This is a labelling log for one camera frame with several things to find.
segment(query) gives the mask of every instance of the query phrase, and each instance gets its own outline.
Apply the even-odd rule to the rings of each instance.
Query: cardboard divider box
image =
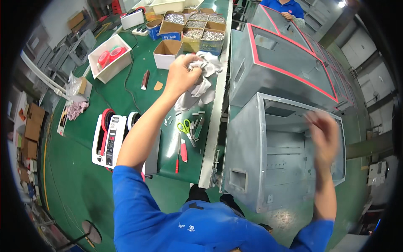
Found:
[[[183,28],[183,34],[185,34],[188,30],[204,30],[203,28]],[[193,39],[190,37],[183,36],[183,51],[185,52],[198,52],[200,48],[200,39]]]
[[[160,35],[161,24],[162,24],[162,18],[153,20],[145,24],[149,32],[148,34],[150,35],[152,40],[157,40],[161,38]]]
[[[160,29],[160,35],[161,35],[162,40],[178,40],[178,41],[180,41],[182,38],[182,29],[185,27],[185,24],[186,24],[185,14],[183,14],[181,12],[174,12],[174,11],[169,10],[165,13],[165,15],[173,14],[173,13],[183,15],[184,24],[180,25],[180,24],[170,23],[170,22],[163,20],[162,24],[161,24],[161,29]]]
[[[213,9],[210,8],[200,8],[199,9],[200,13],[208,13],[208,14],[217,14]]]
[[[213,30],[219,30],[219,31],[225,31],[226,25],[221,24],[221,23],[215,23],[215,22],[207,21],[206,26],[204,28],[213,29]]]
[[[216,31],[223,33],[225,36],[224,31],[214,30],[214,29],[204,29],[206,31]],[[212,55],[219,56],[221,54],[222,46],[224,45],[224,39],[222,40],[201,40],[200,41],[200,51],[210,52]]]
[[[185,14],[186,19],[189,19],[189,16],[190,16],[191,14],[195,14],[195,13],[198,13],[198,12],[199,12],[199,11],[196,10],[196,9],[184,9],[184,10],[182,11],[182,13]]]
[[[159,69],[169,69],[171,63],[177,56],[183,54],[183,43],[177,40],[162,40],[153,55],[155,65]]]

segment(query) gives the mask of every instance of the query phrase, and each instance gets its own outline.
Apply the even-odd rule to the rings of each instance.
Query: blue shirt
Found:
[[[290,249],[279,245],[267,230],[237,216],[222,202],[186,202],[179,212],[160,211],[135,169],[116,166],[112,175],[115,203],[114,243],[126,251],[324,251],[333,221],[314,221],[295,237]],[[189,208],[196,203],[204,209]]]
[[[304,18],[301,6],[294,0],[290,0],[288,3],[285,3],[283,5],[278,0],[262,0],[260,4],[278,12],[288,12],[291,15],[294,15],[296,18]]]

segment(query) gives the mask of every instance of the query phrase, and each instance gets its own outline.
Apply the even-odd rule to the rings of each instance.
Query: green-handled scissors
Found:
[[[192,136],[190,135],[190,121],[188,119],[185,119],[182,123],[178,123],[177,127],[180,131],[182,131],[183,133],[185,133],[187,135],[187,137],[189,138],[190,142],[192,143],[193,147],[196,147],[195,142],[192,139]]]

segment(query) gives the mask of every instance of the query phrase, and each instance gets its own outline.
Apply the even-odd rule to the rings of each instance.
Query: white machine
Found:
[[[123,140],[139,119],[140,114],[137,112],[131,112],[128,116],[120,116],[115,115],[112,109],[106,109],[99,115],[92,143],[92,162],[111,171],[116,166]],[[160,136],[161,130],[157,135],[150,155],[143,164],[144,176],[157,173]]]

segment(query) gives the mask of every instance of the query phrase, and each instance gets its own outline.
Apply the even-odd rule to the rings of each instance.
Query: white plastic tray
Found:
[[[105,51],[111,50],[115,46],[125,47],[127,51],[120,55],[116,60],[112,61],[101,71],[98,70],[98,59],[101,54]],[[92,76],[94,79],[99,79],[104,84],[106,84],[110,79],[112,79],[117,73],[122,71],[131,63],[130,56],[131,47],[118,35],[115,34],[97,47],[88,55],[89,65],[91,67]]]
[[[154,0],[154,2],[150,4],[150,7],[153,8],[155,14],[164,14],[169,10],[181,12],[185,7],[185,0]]]

